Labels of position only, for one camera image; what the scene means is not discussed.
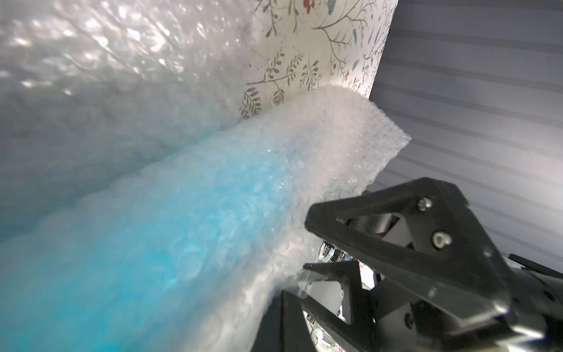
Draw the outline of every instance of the red flower print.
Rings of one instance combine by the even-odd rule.
[[[311,8],[315,8],[315,0],[303,0],[303,6],[307,9],[307,13],[309,13]]]

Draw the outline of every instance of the robotic arm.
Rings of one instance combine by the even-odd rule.
[[[302,310],[347,352],[563,351],[560,274],[509,267],[453,184],[424,178],[314,204],[305,227],[384,279],[367,291],[357,261],[306,264],[340,282],[346,322],[310,296],[282,292],[255,352],[272,341],[278,351],[314,351]]]

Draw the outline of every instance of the bubble wrap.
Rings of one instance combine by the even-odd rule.
[[[0,350],[249,350],[316,258],[309,206],[360,194],[408,140],[324,87],[122,177],[0,243]]]
[[[252,9],[0,2],[0,238],[236,124]]]

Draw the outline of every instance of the gray wall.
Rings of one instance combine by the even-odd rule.
[[[563,271],[563,2],[400,0],[370,99],[413,140],[368,190],[453,182],[503,253]]]

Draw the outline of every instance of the floral wallpaper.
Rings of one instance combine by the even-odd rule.
[[[240,116],[337,84],[369,97],[397,0],[255,0]]]

